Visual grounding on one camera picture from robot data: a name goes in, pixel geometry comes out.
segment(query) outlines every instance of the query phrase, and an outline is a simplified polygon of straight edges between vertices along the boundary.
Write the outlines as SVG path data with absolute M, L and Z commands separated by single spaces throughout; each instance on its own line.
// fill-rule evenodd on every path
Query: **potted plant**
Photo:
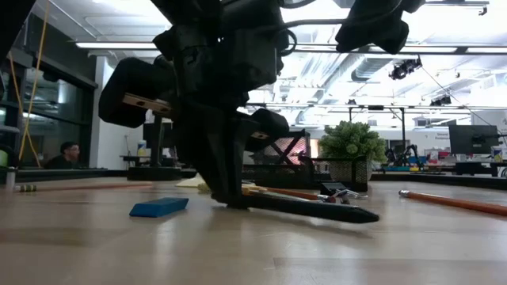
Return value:
M 326 127 L 326 135 L 318 142 L 322 158 L 356 158 L 366 156 L 366 163 L 357 164 L 356 181 L 367 183 L 372 177 L 372 162 L 385 162 L 386 142 L 367 123 L 341 121 L 336 127 Z M 352 162 L 332 161 L 330 175 L 334 181 L 350 181 Z

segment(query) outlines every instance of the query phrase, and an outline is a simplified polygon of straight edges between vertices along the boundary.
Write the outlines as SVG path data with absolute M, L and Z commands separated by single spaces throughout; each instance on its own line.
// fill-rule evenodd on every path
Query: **blue sponge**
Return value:
M 187 198 L 162 198 L 144 203 L 137 203 L 130 211 L 131 217 L 158 218 L 164 215 L 184 210 L 189 200 Z

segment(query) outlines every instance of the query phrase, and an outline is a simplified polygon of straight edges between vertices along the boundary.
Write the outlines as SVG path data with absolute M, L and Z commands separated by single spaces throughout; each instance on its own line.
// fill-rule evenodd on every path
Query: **person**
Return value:
M 61 155 L 48 161 L 45 169 L 75 169 L 78 167 L 79 145 L 75 142 L 64 142 L 60 147 Z

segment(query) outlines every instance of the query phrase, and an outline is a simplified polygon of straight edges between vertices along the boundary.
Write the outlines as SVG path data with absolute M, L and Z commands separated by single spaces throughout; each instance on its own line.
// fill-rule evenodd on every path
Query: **wooden table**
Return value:
M 381 215 L 367 225 L 230 210 L 172 184 L 4 194 L 0 283 L 507 284 L 505 218 L 398 197 L 407 189 L 507 204 L 504 192 L 404 182 L 370 188 L 370 200 L 353 200 Z M 134 203 L 165 196 L 189 197 L 187 210 L 128 216 Z

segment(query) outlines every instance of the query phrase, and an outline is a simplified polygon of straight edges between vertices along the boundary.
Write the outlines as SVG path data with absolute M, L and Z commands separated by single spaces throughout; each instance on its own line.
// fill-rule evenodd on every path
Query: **plant pot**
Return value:
M 356 163 L 356 183 L 367 184 L 372 178 L 372 162 L 358 161 Z M 352 179 L 352 162 L 351 161 L 331 161 L 330 175 L 333 181 L 351 182 Z

